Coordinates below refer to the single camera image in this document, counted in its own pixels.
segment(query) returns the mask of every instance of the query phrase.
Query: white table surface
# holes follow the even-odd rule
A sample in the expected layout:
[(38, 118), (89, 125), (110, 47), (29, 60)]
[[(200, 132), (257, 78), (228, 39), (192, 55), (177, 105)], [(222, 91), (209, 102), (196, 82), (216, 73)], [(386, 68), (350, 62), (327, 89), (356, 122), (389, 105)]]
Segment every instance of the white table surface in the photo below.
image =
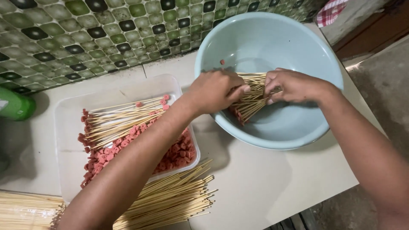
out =
[[(316, 25), (306, 26), (324, 38)], [(61, 195), (55, 152), (56, 104), (68, 97), (164, 73), (174, 75), (186, 89), (194, 79), (196, 54), (156, 61), (35, 94), (38, 111), (32, 119), (26, 122), (0, 120), (0, 151), (12, 157), (9, 170), (0, 175), (0, 189)], [(345, 96), (381, 129), (341, 64), (340, 67)], [(193, 127), (202, 158), (213, 159), (210, 173), (215, 180), (210, 182), (209, 189), (219, 191), (209, 209), (211, 214), (174, 226), (176, 229), (262, 230), (358, 184), (331, 131), (308, 146), (274, 151), (235, 139), (209, 115), (195, 119)]]

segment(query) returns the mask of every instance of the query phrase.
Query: checkered towel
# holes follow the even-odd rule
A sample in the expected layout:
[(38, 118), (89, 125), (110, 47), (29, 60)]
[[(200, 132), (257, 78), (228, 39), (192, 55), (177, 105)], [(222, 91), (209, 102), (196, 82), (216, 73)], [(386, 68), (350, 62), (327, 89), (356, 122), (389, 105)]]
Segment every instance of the checkered towel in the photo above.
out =
[(348, 0), (330, 0), (317, 14), (318, 27), (332, 24), (346, 7)]

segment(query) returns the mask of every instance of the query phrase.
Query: light blue plastic bowl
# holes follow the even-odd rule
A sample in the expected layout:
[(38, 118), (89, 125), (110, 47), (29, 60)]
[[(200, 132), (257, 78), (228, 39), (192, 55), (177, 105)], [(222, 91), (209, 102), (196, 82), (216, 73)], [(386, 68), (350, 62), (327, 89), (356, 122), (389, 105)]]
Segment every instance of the light blue plastic bowl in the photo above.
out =
[[(203, 71), (222, 67), (235, 72), (267, 72), (281, 67), (343, 89), (332, 50), (304, 25), (278, 14), (240, 14), (211, 30), (199, 48), (195, 78)], [(234, 137), (266, 149), (296, 149), (319, 139), (329, 129), (314, 103), (274, 103), (261, 109), (245, 126), (227, 110), (212, 116)]]

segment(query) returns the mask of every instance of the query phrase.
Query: tile wall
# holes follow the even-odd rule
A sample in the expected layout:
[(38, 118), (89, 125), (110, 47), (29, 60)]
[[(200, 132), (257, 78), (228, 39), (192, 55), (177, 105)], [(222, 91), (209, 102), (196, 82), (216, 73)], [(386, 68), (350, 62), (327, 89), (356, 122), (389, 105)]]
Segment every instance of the tile wall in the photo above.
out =
[(252, 11), (309, 21), (327, 0), (0, 0), (0, 86), (31, 93), (197, 49)]

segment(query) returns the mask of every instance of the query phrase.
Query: person's left hand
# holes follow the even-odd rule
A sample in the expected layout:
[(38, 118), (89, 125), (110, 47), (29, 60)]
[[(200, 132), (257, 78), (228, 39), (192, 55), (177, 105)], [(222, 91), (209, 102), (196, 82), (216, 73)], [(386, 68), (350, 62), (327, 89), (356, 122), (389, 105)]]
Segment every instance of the person's left hand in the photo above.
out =
[(212, 70), (201, 73), (192, 83), (189, 92), (183, 94), (197, 113), (215, 113), (238, 101), (250, 90), (235, 72)]

